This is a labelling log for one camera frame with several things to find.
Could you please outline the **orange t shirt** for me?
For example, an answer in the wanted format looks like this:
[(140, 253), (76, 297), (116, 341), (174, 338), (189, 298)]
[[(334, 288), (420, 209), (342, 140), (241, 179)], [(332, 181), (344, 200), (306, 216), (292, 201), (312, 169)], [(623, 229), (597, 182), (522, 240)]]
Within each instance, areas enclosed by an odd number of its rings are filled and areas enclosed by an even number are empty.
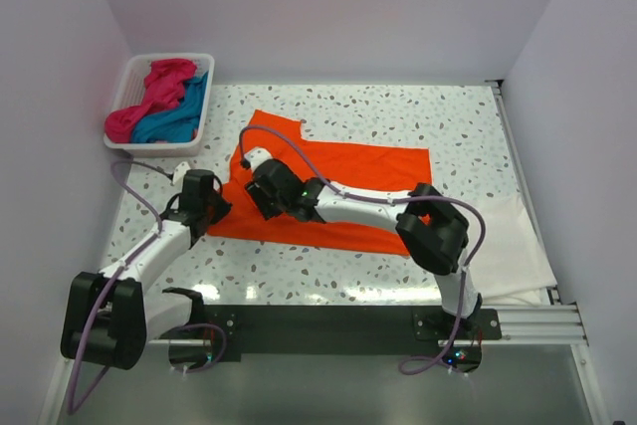
[[(430, 183), (429, 151), (302, 138), (302, 123), (256, 110), (251, 125), (269, 127), (296, 144), (329, 180), (371, 190), (411, 191), (418, 183)], [(230, 159), (230, 178), (223, 197), (232, 204), (230, 213), (208, 228), (213, 237), (274, 242), (366, 253), (405, 256), (399, 236), (371, 227), (348, 223), (301, 223), (287, 215), (266, 221), (253, 203), (245, 184), (250, 172), (240, 166), (240, 150)]]

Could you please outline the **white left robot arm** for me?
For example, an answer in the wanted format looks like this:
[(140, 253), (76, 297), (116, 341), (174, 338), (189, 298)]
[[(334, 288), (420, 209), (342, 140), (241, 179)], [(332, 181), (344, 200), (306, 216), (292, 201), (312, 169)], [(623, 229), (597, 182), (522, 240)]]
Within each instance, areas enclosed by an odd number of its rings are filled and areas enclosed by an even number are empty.
[(63, 357), (129, 370), (150, 340), (173, 330), (184, 337), (204, 330), (200, 293), (168, 288), (157, 298), (146, 296), (159, 276), (231, 210), (212, 171), (189, 169), (180, 184), (180, 192), (158, 215), (160, 223), (139, 243), (102, 270), (73, 278), (61, 336)]

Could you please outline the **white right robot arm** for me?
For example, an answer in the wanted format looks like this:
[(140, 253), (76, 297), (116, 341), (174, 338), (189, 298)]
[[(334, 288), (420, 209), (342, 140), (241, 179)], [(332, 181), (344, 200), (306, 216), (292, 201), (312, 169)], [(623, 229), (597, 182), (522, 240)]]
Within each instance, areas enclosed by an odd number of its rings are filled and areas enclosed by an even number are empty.
[(434, 276), (445, 330), (467, 337), (479, 325), (482, 298), (468, 271), (469, 221), (432, 185), (372, 191), (319, 177), (300, 179), (283, 161), (257, 148), (241, 165), (246, 191), (266, 220), (282, 214), (299, 223), (353, 224), (396, 234), (413, 262)]

